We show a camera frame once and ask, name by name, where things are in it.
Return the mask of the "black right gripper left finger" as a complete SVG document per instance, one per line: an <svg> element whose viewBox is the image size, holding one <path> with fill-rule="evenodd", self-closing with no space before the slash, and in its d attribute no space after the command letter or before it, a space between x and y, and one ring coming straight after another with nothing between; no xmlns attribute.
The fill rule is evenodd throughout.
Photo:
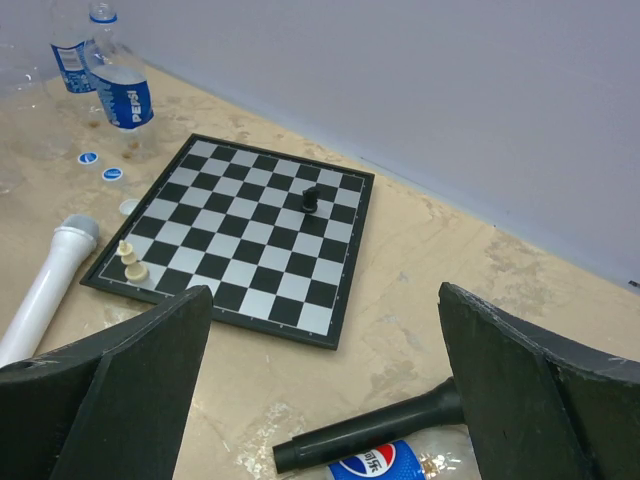
<svg viewBox="0 0 640 480"><path fill-rule="evenodd" d="M195 286L2 367L2 478L172 478L211 321Z"/></svg>

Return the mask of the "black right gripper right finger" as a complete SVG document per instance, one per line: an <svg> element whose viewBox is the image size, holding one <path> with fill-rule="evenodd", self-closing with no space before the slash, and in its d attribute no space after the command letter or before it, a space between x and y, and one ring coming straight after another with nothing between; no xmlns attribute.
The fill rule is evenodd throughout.
<svg viewBox="0 0 640 480"><path fill-rule="evenodd" d="M638 478L638 362L448 282L438 310L482 478Z"/></svg>

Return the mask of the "Pepsi labelled bottle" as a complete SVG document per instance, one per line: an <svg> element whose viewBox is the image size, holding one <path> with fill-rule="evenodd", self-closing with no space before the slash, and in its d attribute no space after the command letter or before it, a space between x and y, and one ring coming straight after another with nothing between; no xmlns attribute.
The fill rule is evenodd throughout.
<svg viewBox="0 0 640 480"><path fill-rule="evenodd" d="M481 475L467 430L437 427L289 477L301 480L470 480L479 479Z"/></svg>

